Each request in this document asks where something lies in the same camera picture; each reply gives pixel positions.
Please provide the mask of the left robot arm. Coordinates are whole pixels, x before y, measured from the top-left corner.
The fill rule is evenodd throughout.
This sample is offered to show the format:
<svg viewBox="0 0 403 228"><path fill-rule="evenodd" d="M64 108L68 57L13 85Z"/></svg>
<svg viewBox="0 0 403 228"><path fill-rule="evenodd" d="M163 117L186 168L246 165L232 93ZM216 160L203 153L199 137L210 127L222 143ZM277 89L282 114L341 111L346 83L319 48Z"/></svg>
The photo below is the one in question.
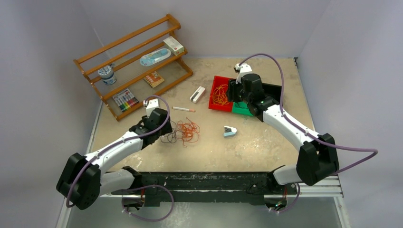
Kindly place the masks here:
<svg viewBox="0 0 403 228"><path fill-rule="evenodd" d="M106 147L86 154L72 154L61 173L56 189L67 199L67 206L87 209L100 196L117 190L137 194L142 187L135 170L110 168L129 155L153 144L161 135L171 132L169 111L155 108L132 126L123 136Z"/></svg>

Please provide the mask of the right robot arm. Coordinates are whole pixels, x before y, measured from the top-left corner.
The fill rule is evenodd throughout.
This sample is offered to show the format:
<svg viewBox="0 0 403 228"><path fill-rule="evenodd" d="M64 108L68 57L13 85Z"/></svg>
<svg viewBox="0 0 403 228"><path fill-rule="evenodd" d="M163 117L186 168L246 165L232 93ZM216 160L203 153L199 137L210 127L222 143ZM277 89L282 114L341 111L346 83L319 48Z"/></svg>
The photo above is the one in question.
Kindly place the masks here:
<svg viewBox="0 0 403 228"><path fill-rule="evenodd" d="M339 171L339 160L334 138L313 131L280 110L281 87L266 84L257 74L245 75L240 83L230 79L227 98L231 102L245 102L249 112L281 135L298 151L297 163L276 168L269 173L267 188L272 193L279 193L286 184L302 182L313 186L322 179Z"/></svg>

